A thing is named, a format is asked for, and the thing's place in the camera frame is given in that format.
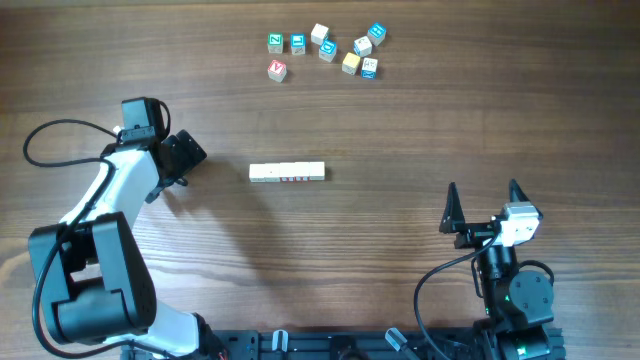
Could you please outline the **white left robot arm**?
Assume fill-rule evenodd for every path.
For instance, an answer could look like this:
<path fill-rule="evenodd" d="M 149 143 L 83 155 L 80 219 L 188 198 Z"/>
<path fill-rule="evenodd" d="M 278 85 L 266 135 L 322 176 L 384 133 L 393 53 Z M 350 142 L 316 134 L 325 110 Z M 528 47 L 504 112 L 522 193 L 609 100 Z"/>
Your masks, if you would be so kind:
<path fill-rule="evenodd" d="M 158 301 L 132 234 L 142 205 L 186 185 L 206 153 L 187 131 L 171 134 L 164 102 L 140 97 L 121 106 L 124 126 L 95 157 L 100 171 L 81 202 L 28 239 L 35 335 L 66 359 L 115 348 L 128 358 L 225 359 L 227 349 L 200 315 Z"/>

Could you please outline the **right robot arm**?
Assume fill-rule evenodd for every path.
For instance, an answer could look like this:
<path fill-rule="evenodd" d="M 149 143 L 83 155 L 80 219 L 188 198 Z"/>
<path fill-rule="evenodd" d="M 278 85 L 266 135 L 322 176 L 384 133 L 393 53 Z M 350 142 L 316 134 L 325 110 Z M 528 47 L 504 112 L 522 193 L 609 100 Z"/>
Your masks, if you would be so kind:
<path fill-rule="evenodd" d="M 541 211 L 516 181 L 509 201 L 487 222 L 466 221 L 455 183 L 450 183 L 439 231 L 454 234 L 454 247 L 471 249 L 476 294 L 487 318 L 474 325 L 479 346 L 489 359 L 550 359 L 551 335 L 545 325 L 552 312 L 553 276 L 537 261 L 517 259 L 516 247 L 533 240 Z"/>

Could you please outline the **blue side picture block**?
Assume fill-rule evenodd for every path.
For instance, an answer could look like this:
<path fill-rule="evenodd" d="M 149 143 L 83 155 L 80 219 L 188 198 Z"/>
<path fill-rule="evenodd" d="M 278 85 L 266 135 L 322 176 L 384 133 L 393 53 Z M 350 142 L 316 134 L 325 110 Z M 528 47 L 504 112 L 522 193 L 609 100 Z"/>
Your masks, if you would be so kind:
<path fill-rule="evenodd" d="M 363 36 L 354 41 L 354 52 L 359 57 L 367 57 L 372 53 L 373 44 L 368 36 Z"/>

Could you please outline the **plain picture wooden block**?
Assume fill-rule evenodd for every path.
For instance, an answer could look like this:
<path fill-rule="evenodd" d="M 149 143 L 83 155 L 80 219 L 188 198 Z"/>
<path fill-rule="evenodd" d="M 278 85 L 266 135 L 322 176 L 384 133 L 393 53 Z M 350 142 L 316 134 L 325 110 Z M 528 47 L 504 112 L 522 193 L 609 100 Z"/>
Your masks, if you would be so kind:
<path fill-rule="evenodd" d="M 310 181 L 323 181 L 325 179 L 326 170 L 324 162 L 310 162 L 309 163 L 309 180 Z"/>

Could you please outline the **red V wooden block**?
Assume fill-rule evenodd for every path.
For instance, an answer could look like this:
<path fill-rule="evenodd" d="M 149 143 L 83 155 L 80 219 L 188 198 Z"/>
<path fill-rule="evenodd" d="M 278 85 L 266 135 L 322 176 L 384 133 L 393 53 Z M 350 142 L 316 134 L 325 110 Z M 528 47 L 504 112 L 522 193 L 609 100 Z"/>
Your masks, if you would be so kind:
<path fill-rule="evenodd" d="M 267 69 L 267 74 L 270 79 L 281 83 L 287 75 L 287 66 L 281 61 L 273 60 Z"/>

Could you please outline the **plain top wooden block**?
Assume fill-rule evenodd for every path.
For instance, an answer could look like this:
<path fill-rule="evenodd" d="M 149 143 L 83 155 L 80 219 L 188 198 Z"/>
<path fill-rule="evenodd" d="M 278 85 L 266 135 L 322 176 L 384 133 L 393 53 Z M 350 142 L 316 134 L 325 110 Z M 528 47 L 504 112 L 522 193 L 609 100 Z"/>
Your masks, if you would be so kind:
<path fill-rule="evenodd" d="M 311 41 L 314 44 L 322 45 L 324 41 L 328 38 L 329 28 L 320 23 L 316 23 L 311 31 Z"/>

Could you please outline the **green F wooden block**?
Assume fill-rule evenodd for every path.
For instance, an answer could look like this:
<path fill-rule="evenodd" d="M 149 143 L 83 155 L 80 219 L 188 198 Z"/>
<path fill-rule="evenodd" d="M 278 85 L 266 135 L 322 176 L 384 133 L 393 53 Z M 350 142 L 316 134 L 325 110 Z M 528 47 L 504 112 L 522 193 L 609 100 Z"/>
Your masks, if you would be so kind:
<path fill-rule="evenodd" d="M 249 180 L 252 183 L 265 182 L 266 170 L 264 164 L 251 164 L 249 166 Z"/>

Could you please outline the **blue top block right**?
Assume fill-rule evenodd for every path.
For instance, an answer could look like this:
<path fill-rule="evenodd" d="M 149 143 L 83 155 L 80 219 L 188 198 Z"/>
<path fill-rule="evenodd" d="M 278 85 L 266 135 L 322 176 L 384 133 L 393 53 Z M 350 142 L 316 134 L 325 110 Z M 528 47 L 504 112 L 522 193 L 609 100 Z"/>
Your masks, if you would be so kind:
<path fill-rule="evenodd" d="M 387 29 L 376 22 L 368 29 L 367 37 L 374 46 L 379 46 L 384 41 L 386 34 Z"/>

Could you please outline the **green N wooden block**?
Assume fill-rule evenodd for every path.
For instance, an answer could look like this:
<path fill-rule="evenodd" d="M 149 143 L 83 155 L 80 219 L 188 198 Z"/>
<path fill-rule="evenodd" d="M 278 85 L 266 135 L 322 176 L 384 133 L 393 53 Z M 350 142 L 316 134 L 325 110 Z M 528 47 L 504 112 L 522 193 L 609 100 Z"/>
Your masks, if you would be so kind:
<path fill-rule="evenodd" d="M 264 165 L 264 179 L 266 182 L 280 182 L 280 164 L 266 163 Z"/>

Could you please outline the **red I block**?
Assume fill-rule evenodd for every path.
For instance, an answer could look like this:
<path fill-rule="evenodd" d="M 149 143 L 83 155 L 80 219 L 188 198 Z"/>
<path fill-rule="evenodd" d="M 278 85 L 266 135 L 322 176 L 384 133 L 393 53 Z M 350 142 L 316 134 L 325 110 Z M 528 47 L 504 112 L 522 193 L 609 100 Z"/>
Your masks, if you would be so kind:
<path fill-rule="evenodd" d="M 310 180 L 310 163 L 295 162 L 294 177 L 296 182 L 307 182 Z"/>
<path fill-rule="evenodd" d="M 294 162 L 281 162 L 279 164 L 279 177 L 281 182 L 294 182 L 296 179 L 296 164 Z"/>

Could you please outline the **blue X side block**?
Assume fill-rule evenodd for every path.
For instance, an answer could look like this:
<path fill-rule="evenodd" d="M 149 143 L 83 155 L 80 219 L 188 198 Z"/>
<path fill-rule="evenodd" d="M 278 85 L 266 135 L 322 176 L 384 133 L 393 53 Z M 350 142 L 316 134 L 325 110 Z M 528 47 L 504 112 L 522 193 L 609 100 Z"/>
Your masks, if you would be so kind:
<path fill-rule="evenodd" d="M 377 76 L 378 60 L 365 57 L 362 60 L 361 77 L 367 79 L 375 79 Z"/>

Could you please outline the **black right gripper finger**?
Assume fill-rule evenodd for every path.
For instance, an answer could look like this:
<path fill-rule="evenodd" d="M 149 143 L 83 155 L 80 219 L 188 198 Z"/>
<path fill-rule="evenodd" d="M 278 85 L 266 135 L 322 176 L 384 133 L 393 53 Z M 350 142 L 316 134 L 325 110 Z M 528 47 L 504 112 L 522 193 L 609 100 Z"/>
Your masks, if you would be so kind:
<path fill-rule="evenodd" d="M 515 179 L 511 179 L 509 182 L 509 201 L 510 202 L 529 202 L 530 199 L 526 196 Z"/>
<path fill-rule="evenodd" d="M 443 234 L 460 233 L 466 229 L 466 220 L 460 203 L 459 194 L 455 182 L 448 186 L 446 204 L 439 225 L 439 231 Z"/>

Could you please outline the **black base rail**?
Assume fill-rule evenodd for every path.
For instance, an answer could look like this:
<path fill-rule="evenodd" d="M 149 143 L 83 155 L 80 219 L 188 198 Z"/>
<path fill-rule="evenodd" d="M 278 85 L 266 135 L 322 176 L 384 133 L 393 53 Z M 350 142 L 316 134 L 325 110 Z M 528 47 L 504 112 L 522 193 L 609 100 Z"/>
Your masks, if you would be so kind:
<path fill-rule="evenodd" d="M 436 345 L 450 359 L 551 359 L 567 357 L 562 331 L 537 328 L 503 333 L 494 338 L 472 328 L 440 328 L 430 331 Z M 419 332 L 392 331 L 259 333 L 217 331 L 224 350 L 216 359 L 437 359 L 439 354 Z"/>

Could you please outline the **green top wooden block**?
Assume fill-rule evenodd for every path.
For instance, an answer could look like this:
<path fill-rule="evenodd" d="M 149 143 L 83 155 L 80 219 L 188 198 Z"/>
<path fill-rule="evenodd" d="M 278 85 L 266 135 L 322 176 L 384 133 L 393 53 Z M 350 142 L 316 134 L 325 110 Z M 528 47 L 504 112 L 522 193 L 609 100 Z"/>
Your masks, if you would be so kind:
<path fill-rule="evenodd" d="M 267 38 L 268 52 L 271 54 L 282 54 L 284 51 L 284 37 L 282 33 L 270 32 Z"/>

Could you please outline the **blue top block left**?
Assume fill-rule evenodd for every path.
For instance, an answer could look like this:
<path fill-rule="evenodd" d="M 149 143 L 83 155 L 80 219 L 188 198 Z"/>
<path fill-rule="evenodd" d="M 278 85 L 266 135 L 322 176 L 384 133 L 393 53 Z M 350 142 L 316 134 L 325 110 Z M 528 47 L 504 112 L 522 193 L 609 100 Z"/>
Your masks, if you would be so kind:
<path fill-rule="evenodd" d="M 306 54 L 306 36 L 304 33 L 293 33 L 290 36 L 290 50 L 292 55 Z"/>

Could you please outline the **yellow top wooden block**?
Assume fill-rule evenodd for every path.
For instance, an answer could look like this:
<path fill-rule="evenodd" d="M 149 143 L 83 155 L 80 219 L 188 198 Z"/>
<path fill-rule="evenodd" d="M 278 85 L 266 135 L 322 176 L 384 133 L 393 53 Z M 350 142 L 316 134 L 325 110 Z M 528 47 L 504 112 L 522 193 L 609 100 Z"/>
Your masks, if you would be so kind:
<path fill-rule="evenodd" d="M 360 60 L 361 58 L 358 55 L 347 52 L 342 61 L 342 71 L 349 75 L 355 75 L 358 70 Z"/>

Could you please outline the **blue D wooden block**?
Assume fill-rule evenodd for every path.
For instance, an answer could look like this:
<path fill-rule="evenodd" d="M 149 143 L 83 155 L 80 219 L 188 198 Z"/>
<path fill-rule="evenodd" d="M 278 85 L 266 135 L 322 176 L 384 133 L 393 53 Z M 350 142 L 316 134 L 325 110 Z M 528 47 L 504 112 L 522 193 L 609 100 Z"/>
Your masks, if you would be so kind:
<path fill-rule="evenodd" d="M 318 55 L 320 59 L 331 63 L 334 60 L 336 53 L 337 53 L 336 43 L 326 39 L 320 45 Z"/>

